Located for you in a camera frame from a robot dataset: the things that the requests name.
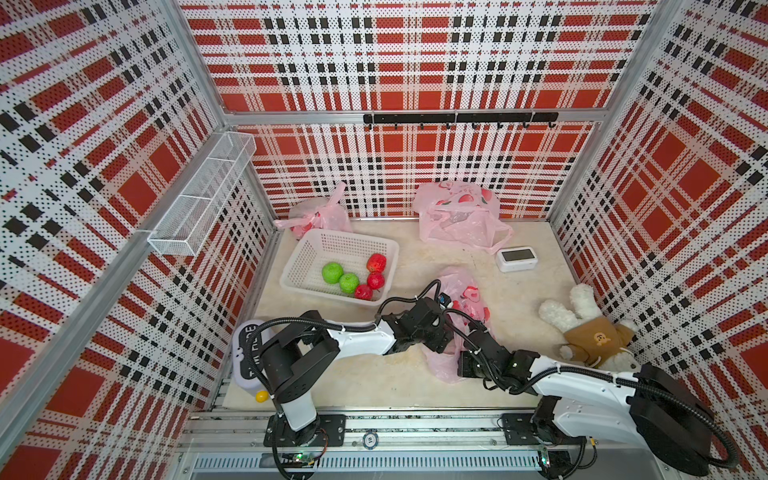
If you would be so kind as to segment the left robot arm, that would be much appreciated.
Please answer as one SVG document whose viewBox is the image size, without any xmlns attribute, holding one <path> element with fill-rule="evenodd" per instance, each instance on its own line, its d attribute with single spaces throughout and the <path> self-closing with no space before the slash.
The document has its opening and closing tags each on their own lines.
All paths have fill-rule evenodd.
<svg viewBox="0 0 768 480">
<path fill-rule="evenodd" d="M 377 313 L 368 324 L 342 325 L 316 310 L 299 317 L 248 321 L 232 341 L 233 376 L 240 388 L 264 392 L 277 413 L 270 417 L 266 447 L 340 446 L 346 418 L 320 415 L 311 389 L 336 360 L 387 356 L 414 345 L 441 354 L 454 338 L 440 302 L 410 299 L 399 314 Z"/>
</svg>

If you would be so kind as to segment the green apple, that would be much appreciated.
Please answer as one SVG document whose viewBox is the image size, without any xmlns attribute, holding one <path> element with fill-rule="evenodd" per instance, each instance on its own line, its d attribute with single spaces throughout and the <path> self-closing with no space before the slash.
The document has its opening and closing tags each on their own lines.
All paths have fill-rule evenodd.
<svg viewBox="0 0 768 480">
<path fill-rule="evenodd" d="M 344 294 L 354 295 L 360 280 L 354 273 L 345 273 L 339 278 L 339 288 Z"/>
<path fill-rule="evenodd" d="M 345 274 L 345 271 L 338 262 L 329 262 L 323 266 L 321 274 L 325 283 L 334 285 L 339 283 L 339 278 Z"/>
</svg>

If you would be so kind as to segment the white plastic basket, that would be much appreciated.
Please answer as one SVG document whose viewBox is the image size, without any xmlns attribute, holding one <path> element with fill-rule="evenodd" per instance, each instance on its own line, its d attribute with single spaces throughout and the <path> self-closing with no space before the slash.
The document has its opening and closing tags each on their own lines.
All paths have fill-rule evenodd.
<svg viewBox="0 0 768 480">
<path fill-rule="evenodd" d="M 361 306 L 378 306 L 391 290 L 399 253 L 400 245 L 392 239 L 343 231 L 310 230 L 289 257 L 280 285 L 294 293 Z M 338 263 L 344 274 L 354 274 L 363 283 L 370 274 L 368 260 L 374 254 L 383 255 L 386 265 L 383 270 L 384 285 L 373 291 L 371 300 L 357 299 L 353 293 L 344 293 L 337 284 L 329 284 L 323 279 L 322 269 L 329 263 Z"/>
</svg>

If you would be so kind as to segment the red apple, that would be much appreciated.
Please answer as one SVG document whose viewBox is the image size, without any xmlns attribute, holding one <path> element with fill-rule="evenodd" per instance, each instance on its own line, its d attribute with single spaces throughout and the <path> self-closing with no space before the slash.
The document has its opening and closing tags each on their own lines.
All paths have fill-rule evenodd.
<svg viewBox="0 0 768 480">
<path fill-rule="evenodd" d="M 386 278 L 381 272 L 370 272 L 366 284 L 372 290 L 378 291 L 386 285 Z"/>
<path fill-rule="evenodd" d="M 354 297 L 359 300 L 371 301 L 373 293 L 374 290 L 369 285 L 359 284 L 354 291 Z"/>
<path fill-rule="evenodd" d="M 380 253 L 372 254 L 366 263 L 366 268 L 370 273 L 383 273 L 386 267 L 387 258 Z"/>
</svg>

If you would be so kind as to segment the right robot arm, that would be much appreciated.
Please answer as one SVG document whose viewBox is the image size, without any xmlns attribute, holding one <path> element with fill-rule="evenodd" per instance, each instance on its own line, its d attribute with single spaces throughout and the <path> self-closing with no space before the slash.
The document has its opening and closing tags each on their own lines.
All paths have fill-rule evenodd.
<svg viewBox="0 0 768 480">
<path fill-rule="evenodd" d="M 714 413 L 664 370 L 637 372 L 574 366 L 535 351 L 509 351 L 487 329 L 457 331 L 463 350 L 458 373 L 490 390 L 537 395 L 547 441 L 592 437 L 634 444 L 691 476 L 733 469 L 741 454 Z"/>
</svg>

